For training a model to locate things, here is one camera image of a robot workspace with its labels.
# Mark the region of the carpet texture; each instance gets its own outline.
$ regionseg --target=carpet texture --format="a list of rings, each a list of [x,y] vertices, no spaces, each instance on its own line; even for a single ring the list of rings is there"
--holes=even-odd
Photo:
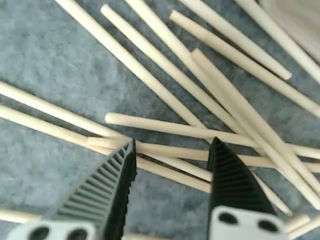
[[[320,148],[318,118],[206,47],[168,18],[176,9],[215,32],[212,27],[177,0],[146,2],[190,51],[198,47],[210,56],[284,141]],[[293,73],[290,85],[320,103],[320,86],[232,0],[205,2],[287,67]],[[203,88],[124,1],[79,0],[78,3],[208,128],[229,131],[100,14],[100,7],[109,3]],[[0,0],[0,27],[2,81],[101,124],[105,124],[104,115],[108,112],[185,124],[54,0]],[[0,103],[72,131],[94,136],[3,96],[0,96]],[[209,147],[204,140],[109,127],[148,143],[197,149]],[[78,177],[86,174],[88,167],[104,159],[104,156],[90,150],[3,119],[0,119],[0,132],[2,208],[43,214]],[[242,147],[232,147],[237,153],[251,153]],[[317,214],[278,172],[261,168],[253,170],[295,213]],[[129,196],[125,231],[168,239],[204,240],[208,200],[206,193],[139,170]],[[283,220],[288,219],[281,213],[279,215]],[[4,239],[14,226],[0,222],[0,238]],[[319,236],[320,229],[317,229],[300,239],[315,240]]]

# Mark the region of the mounting hole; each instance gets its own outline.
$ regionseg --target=mounting hole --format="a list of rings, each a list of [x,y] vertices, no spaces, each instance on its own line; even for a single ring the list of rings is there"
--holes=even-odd
[[[87,239],[87,231],[84,229],[76,229],[70,232],[67,240],[86,240]]]
[[[221,213],[219,215],[219,220],[221,222],[224,222],[225,224],[231,224],[231,225],[238,224],[238,220],[236,219],[236,217],[227,212]]]
[[[278,227],[271,221],[268,220],[261,220],[258,223],[260,229],[266,230],[268,232],[277,233]]]
[[[29,240],[45,240],[49,235],[49,228],[46,226],[38,227],[33,230],[29,236]]]

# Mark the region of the gray carpet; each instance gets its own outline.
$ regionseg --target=gray carpet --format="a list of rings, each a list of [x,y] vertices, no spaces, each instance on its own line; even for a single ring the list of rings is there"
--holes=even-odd
[[[289,84],[320,103],[320,86],[232,0],[206,2],[285,65],[293,73]],[[221,121],[100,14],[104,1],[81,0],[79,3],[207,127],[228,131]],[[170,22],[168,17],[171,10],[176,9],[214,31],[207,23],[177,0],[147,0],[147,3],[190,50],[200,47],[211,56],[211,60],[286,142],[320,147],[318,118],[201,44]],[[199,83],[124,1],[112,0],[110,5]],[[0,78],[4,82],[101,124],[104,124],[107,112],[185,124],[55,1],[0,0],[0,27]],[[8,98],[0,96],[0,102],[56,125],[93,136]],[[145,142],[199,149],[209,147],[204,140],[110,127]],[[0,206],[3,208],[43,214],[74,180],[86,173],[88,167],[104,159],[104,156],[90,150],[3,119],[0,119],[0,129]],[[249,153],[248,149],[232,147],[238,153]],[[254,168],[254,171],[295,213],[308,213],[311,216],[317,213],[275,170]],[[205,239],[208,207],[206,193],[139,170],[129,199],[126,232],[168,239]],[[288,219],[281,213],[279,215],[283,220]],[[0,222],[0,238],[4,239],[14,226],[12,223]],[[317,229],[300,239],[315,240],[319,236],[320,229]]]

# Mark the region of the wooden dowel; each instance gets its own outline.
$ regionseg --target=wooden dowel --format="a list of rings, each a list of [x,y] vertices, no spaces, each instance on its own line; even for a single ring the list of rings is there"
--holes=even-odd
[[[241,136],[225,131],[218,131],[213,129],[200,129],[193,126],[188,126],[174,122],[160,121],[156,119],[130,116],[113,112],[107,113],[104,119],[108,124],[115,124],[120,126],[156,131],[167,134],[175,134],[180,136],[187,136],[197,139],[214,139],[215,137],[217,137],[221,141],[229,144],[236,144],[255,148],[258,147],[258,145],[254,141],[252,141],[246,136]],[[320,149],[289,143],[287,143],[287,145],[290,148],[292,148],[293,151],[299,156],[320,159]]]
[[[210,172],[202,169],[201,167],[195,166],[187,161],[181,160],[179,158],[165,157],[165,156],[152,155],[152,154],[149,154],[149,156],[164,164],[167,164],[176,169],[184,171],[185,173],[191,174],[207,182],[212,181],[212,174]]]
[[[98,153],[109,154],[112,152],[112,150],[110,149],[88,145],[88,137],[86,136],[67,130],[60,126],[56,126],[49,122],[40,120],[36,117],[16,111],[4,105],[0,105],[0,118],[9,120],[11,122],[25,126],[33,130],[37,130],[41,133],[65,140],[67,142],[94,150]]]
[[[300,214],[285,223],[287,233],[300,228],[310,222],[310,217],[307,214]]]
[[[232,103],[227,110],[237,119],[250,137],[261,146],[264,152],[296,186],[303,196],[316,208],[320,209],[318,195],[305,183],[301,176],[317,191],[320,184],[317,178],[304,166],[299,158],[291,151],[274,130],[255,111],[248,101],[229,82],[229,80],[209,61],[198,49],[192,53],[192,58],[201,65],[204,71],[212,77],[212,86],[232,96]]]
[[[280,78],[260,66],[255,61],[251,60],[249,57],[229,45],[227,42],[214,35],[212,32],[208,31],[201,25],[175,10],[170,15],[170,19],[194,35],[196,38],[203,41],[209,47],[215,49],[217,52],[238,66],[245,69],[257,79],[286,96],[303,109],[320,118],[320,105],[303,95],[301,92],[297,91],[294,87],[282,81]]]
[[[263,66],[272,70],[282,79],[288,80],[292,74],[285,69],[278,61],[265,52],[260,46],[254,43],[250,38],[226,21],[216,11],[210,8],[201,0],[179,0],[191,11],[204,19],[212,27],[225,35],[228,39],[238,45],[253,59],[257,60]]]
[[[166,240],[156,236],[146,236],[141,234],[129,233],[121,238],[122,240]]]
[[[168,91],[145,67],[140,64],[119,42],[97,23],[74,0],[55,0],[79,24],[92,34],[106,49],[120,60],[134,75],[146,84],[158,97],[172,108],[188,124],[205,128],[205,125],[170,91]]]
[[[289,232],[290,239],[296,239],[316,228],[320,227],[320,215],[313,218],[309,223]]]
[[[40,218],[41,216],[37,214],[0,208],[0,221],[24,224]]]
[[[117,149],[124,144],[124,141],[103,137],[89,137],[87,139],[87,144],[89,146]],[[136,143],[136,151],[145,155],[175,157],[197,161],[208,161],[209,157],[209,152],[207,150],[190,149],[185,147],[167,146],[143,142]]]
[[[0,94],[99,136],[126,138],[126,136],[106,126],[49,103],[2,81],[0,81]]]
[[[234,0],[307,73],[320,83],[320,67],[254,0]]]
[[[187,92],[203,104],[211,113],[221,119],[234,132],[241,131],[241,127],[235,119],[219,104],[217,104],[204,90],[187,77],[169,59],[167,59],[157,48],[155,48],[144,36],[133,26],[126,22],[108,5],[103,5],[101,13],[115,25],[134,45],[145,55],[162,68],[170,77],[180,84]]]
[[[153,163],[151,161],[147,161],[137,157],[137,166],[140,169],[146,170],[148,172],[159,175],[166,179],[170,179],[174,182],[189,186],[194,189],[198,189],[205,193],[210,193],[211,186],[209,183],[198,180],[194,177],[185,175],[178,171],[169,169],[167,167],[161,166],[159,164]]]

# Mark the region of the ridged rubber pad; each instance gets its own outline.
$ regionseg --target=ridged rubber pad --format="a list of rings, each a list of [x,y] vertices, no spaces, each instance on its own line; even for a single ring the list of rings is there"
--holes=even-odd
[[[137,175],[135,141],[112,152],[88,173],[44,218],[91,222],[101,239],[120,240],[130,186]]]
[[[217,206],[227,206],[276,215],[249,169],[218,138],[210,147],[208,170],[213,173],[209,214]]]

